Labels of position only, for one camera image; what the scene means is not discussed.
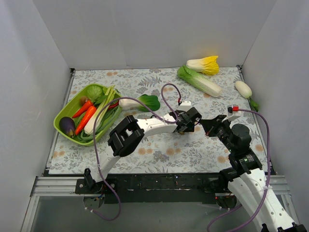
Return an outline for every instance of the floor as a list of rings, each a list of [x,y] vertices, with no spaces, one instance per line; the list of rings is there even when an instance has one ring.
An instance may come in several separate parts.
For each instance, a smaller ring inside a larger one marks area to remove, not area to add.
[[[178,78],[177,68],[77,71],[69,100],[91,83],[115,85],[122,96],[136,98],[142,94],[157,95],[161,102],[161,108],[157,113],[165,115],[169,111],[162,101],[160,89],[165,83],[171,82],[178,86],[183,99],[191,101],[203,118],[211,119],[218,114],[226,114],[226,107],[231,104],[238,104],[244,109],[250,108],[248,100],[234,87],[235,82],[241,80],[237,68],[220,68],[220,72],[210,77],[210,80],[223,89],[220,97],[213,98]],[[178,94],[173,87],[166,87],[164,96],[172,106],[177,107]],[[112,128],[127,115],[133,115],[135,118],[151,116],[150,113],[137,110],[123,110]],[[266,154],[252,114],[244,113],[243,117],[234,123],[242,123],[249,127],[251,147],[266,170]],[[109,131],[99,141],[99,152],[107,146],[108,134]],[[203,128],[197,126],[194,133],[161,134],[144,139],[135,152],[121,158],[110,173],[216,173],[230,167],[228,154],[228,150],[217,138],[207,138]],[[95,165],[96,158],[92,146],[76,145],[63,136],[58,136],[49,174],[82,174],[85,168]]]

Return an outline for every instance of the white wall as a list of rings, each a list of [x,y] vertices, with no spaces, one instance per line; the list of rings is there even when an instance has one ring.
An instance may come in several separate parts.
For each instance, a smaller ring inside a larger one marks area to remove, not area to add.
[[[271,157],[309,227],[309,2],[279,0],[243,66],[271,130]]]
[[[276,0],[33,0],[76,69],[243,64]]]
[[[0,1],[0,231],[21,228],[70,70],[31,0]]]

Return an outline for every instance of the green basket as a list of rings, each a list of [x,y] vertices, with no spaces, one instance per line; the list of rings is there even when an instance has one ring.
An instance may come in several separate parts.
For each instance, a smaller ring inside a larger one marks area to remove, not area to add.
[[[70,138],[68,137],[65,133],[63,133],[59,127],[59,121],[61,118],[63,117],[72,117],[80,108],[81,105],[79,103],[79,99],[81,98],[81,96],[86,96],[87,95],[87,90],[90,86],[99,86],[99,87],[103,87],[102,85],[99,84],[90,84],[87,85],[85,88],[83,88],[78,94],[76,94],[76,96],[59,112],[59,114],[55,117],[54,119],[54,127],[55,129],[62,134],[64,137],[66,137],[67,139],[71,140],[72,142],[75,142],[79,145],[83,145],[83,146],[92,146],[93,145],[93,140],[87,142],[87,143],[82,143],[79,142],[78,140],[76,140],[75,138]],[[114,121],[119,117],[121,113],[121,110],[117,110],[116,111],[116,115],[114,117],[114,119],[112,121],[110,121],[110,123],[105,127],[104,130],[102,130],[100,133],[98,133],[96,135],[96,141],[98,141],[105,133],[106,131],[112,126],[112,124],[114,123]]]

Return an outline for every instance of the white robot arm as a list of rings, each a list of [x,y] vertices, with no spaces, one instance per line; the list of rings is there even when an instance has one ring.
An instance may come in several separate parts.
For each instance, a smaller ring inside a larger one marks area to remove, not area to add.
[[[303,225],[296,225],[286,213],[270,186],[266,186],[266,176],[261,162],[250,149],[249,129],[242,124],[230,128],[237,106],[229,106],[229,117],[217,116],[214,119],[201,119],[200,124],[209,137],[218,139],[230,151],[232,168],[220,171],[225,188],[228,188],[252,216],[262,201],[267,188],[266,199],[253,222],[257,231],[262,232],[306,232]]]
[[[151,135],[172,132],[194,132],[195,124],[201,119],[201,115],[190,101],[183,101],[176,113],[179,116],[177,124],[170,124],[158,118],[135,119],[127,116],[110,133],[107,148],[99,155],[100,169],[103,177],[106,178],[110,169],[117,161],[124,156],[130,155],[140,141]],[[162,118],[167,121],[174,121],[174,114],[166,114]],[[93,179],[101,181],[97,167],[90,168]]]

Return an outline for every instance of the eggplant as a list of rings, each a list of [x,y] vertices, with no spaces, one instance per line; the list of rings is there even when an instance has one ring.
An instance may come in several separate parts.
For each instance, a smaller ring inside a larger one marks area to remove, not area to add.
[[[63,117],[59,121],[59,127],[63,133],[65,133],[70,138],[75,136],[75,123],[70,117]]]

